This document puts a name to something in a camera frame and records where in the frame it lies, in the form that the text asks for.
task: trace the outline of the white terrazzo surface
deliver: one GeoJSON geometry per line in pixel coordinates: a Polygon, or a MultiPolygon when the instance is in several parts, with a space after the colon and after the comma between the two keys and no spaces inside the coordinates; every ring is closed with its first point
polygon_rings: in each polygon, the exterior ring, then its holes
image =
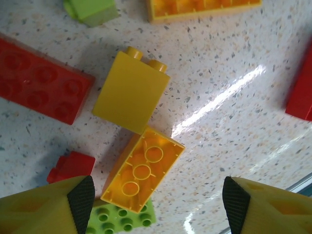
{"type": "Polygon", "coordinates": [[[133,233],[216,234],[228,227],[225,176],[287,188],[312,171],[312,125],[284,113],[312,34],[311,0],[263,0],[223,17],[150,25],[143,0],[87,28],[61,0],[1,0],[0,33],[97,80],[73,126],[0,98],[0,197],[46,184],[60,155],[96,157],[97,195],[131,133],[91,114],[118,50],[137,47],[171,76],[150,124],[186,146],[153,194],[158,222],[133,233]]]}

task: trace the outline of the lego duplo brick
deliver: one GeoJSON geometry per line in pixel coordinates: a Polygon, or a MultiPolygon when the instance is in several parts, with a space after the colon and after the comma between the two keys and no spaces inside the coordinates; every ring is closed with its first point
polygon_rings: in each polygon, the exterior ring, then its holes
{"type": "Polygon", "coordinates": [[[94,77],[54,64],[0,39],[0,97],[73,124],[94,77]]]}
{"type": "Polygon", "coordinates": [[[78,176],[0,199],[1,234],[85,234],[95,189],[78,176]]]}
{"type": "Polygon", "coordinates": [[[312,121],[312,43],[297,72],[296,84],[289,97],[286,113],[297,118],[312,121]]]}
{"type": "Polygon", "coordinates": [[[96,27],[119,16],[114,0],[64,0],[64,8],[73,18],[96,27]]]}
{"type": "Polygon", "coordinates": [[[139,213],[184,146],[147,127],[135,134],[110,172],[101,199],[139,213]]]}
{"type": "Polygon", "coordinates": [[[128,47],[120,51],[92,113],[137,134],[142,134],[170,77],[157,60],[141,61],[143,54],[128,47]]]}
{"type": "Polygon", "coordinates": [[[312,198],[226,177],[222,193],[232,234],[311,234],[312,198]]]}
{"type": "Polygon", "coordinates": [[[61,156],[55,168],[50,171],[47,182],[54,183],[76,176],[89,176],[93,169],[95,158],[72,151],[68,157],[61,156]]]}
{"type": "Polygon", "coordinates": [[[168,23],[261,6],[262,0],[146,0],[150,23],[168,23]]]}
{"type": "Polygon", "coordinates": [[[134,228],[149,227],[156,223],[152,201],[149,200],[138,214],[96,200],[91,211],[86,234],[114,234],[130,232],[134,228]]]}

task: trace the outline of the red duplo brick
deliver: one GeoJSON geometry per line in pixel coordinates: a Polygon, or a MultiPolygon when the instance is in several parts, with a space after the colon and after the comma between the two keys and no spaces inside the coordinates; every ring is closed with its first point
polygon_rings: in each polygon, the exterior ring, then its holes
{"type": "Polygon", "coordinates": [[[0,97],[73,124],[94,77],[0,39],[0,97]]]}
{"type": "Polygon", "coordinates": [[[76,176],[89,176],[93,169],[95,158],[72,151],[68,157],[61,156],[55,168],[50,171],[47,182],[55,183],[76,176]]]}
{"type": "Polygon", "coordinates": [[[297,74],[297,82],[288,100],[286,113],[312,121],[312,44],[297,74]]]}

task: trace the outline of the green duplo brick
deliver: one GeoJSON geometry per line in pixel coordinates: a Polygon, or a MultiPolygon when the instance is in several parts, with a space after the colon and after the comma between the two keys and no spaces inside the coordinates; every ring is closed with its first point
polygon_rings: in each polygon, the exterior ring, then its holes
{"type": "Polygon", "coordinates": [[[134,228],[149,227],[152,223],[156,223],[156,218],[151,199],[148,200],[139,214],[102,200],[96,200],[93,204],[86,234],[130,232],[134,228]]]}
{"type": "Polygon", "coordinates": [[[119,16],[114,0],[64,0],[64,8],[72,18],[90,27],[119,16]]]}

